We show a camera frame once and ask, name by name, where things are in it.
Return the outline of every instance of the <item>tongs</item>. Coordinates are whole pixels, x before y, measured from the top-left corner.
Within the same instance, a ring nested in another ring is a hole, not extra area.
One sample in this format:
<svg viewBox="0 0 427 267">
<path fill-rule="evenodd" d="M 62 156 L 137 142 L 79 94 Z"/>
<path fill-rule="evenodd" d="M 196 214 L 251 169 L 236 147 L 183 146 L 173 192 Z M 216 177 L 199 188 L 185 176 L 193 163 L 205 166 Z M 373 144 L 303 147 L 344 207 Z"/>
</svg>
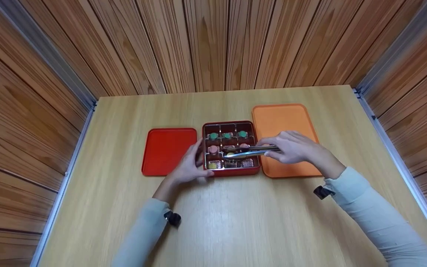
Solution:
<svg viewBox="0 0 427 267">
<path fill-rule="evenodd" d="M 276 145 L 259 145 L 259 146 L 235 147 L 235 148 L 227 149 L 228 152 L 235 152 L 238 150 L 246 151 L 246 152 L 224 155 L 223 158 L 224 159 L 243 159 L 247 157 L 263 155 L 267 151 L 281 151 Z"/>
</svg>

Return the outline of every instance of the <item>light blue sleeve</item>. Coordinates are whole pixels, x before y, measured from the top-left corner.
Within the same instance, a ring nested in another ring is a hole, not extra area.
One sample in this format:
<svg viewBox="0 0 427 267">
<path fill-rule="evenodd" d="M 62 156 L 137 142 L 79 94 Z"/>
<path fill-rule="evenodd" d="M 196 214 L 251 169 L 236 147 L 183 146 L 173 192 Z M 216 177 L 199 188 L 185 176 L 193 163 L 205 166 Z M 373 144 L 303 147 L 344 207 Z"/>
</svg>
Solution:
<svg viewBox="0 0 427 267">
<path fill-rule="evenodd" d="M 131 230 L 113 259 L 114 267 L 142 267 L 166 227 L 164 214 L 169 211 L 166 202 L 146 201 Z"/>
<path fill-rule="evenodd" d="M 389 266 L 427 266 L 427 245 L 398 211 L 356 170 L 347 167 L 337 179 L 325 179 L 332 198 L 352 217 Z"/>
</svg>

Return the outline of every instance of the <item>pink object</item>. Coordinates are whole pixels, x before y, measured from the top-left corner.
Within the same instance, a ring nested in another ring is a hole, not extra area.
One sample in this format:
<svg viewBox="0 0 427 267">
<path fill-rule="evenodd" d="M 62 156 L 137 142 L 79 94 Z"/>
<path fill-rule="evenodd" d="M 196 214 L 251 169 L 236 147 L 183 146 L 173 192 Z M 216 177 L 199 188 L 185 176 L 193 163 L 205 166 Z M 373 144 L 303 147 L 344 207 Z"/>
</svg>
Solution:
<svg viewBox="0 0 427 267">
<path fill-rule="evenodd" d="M 209 146 L 209 152 L 212 154 L 217 153 L 218 152 L 218 146 L 216 146 L 216 145 Z"/>
</svg>

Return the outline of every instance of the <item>left hand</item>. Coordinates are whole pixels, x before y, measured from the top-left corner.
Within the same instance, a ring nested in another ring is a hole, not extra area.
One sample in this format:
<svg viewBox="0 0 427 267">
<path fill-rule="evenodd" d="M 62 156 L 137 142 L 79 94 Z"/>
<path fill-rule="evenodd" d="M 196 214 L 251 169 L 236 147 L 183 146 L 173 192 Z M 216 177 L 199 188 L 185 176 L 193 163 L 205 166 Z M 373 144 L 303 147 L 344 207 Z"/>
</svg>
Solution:
<svg viewBox="0 0 427 267">
<path fill-rule="evenodd" d="M 202 144 L 202 138 L 189 147 L 182 157 L 176 169 L 174 169 L 166 178 L 172 179 L 178 184 L 193 181 L 200 177 L 213 176 L 214 172 L 210 170 L 197 169 L 202 165 L 202 160 L 196 161 L 197 151 Z"/>
</svg>

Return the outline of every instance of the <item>light wood tabletop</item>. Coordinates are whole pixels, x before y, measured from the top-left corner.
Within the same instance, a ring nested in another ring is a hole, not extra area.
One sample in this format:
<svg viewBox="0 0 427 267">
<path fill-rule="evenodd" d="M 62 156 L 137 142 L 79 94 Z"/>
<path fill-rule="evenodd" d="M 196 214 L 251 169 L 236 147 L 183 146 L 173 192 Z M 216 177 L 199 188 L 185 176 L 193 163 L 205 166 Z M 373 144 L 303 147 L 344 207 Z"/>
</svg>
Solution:
<svg viewBox="0 0 427 267">
<path fill-rule="evenodd" d="M 427 243 L 427 220 L 349 86 L 101 98 L 41 266 L 109 266 L 163 177 L 141 174 L 151 128 L 251 120 L 256 105 L 301 103 L 319 142 L 363 174 Z M 322 177 L 214 179 L 180 192 L 153 266 L 383 266 L 385 260 L 331 197 Z"/>
</svg>

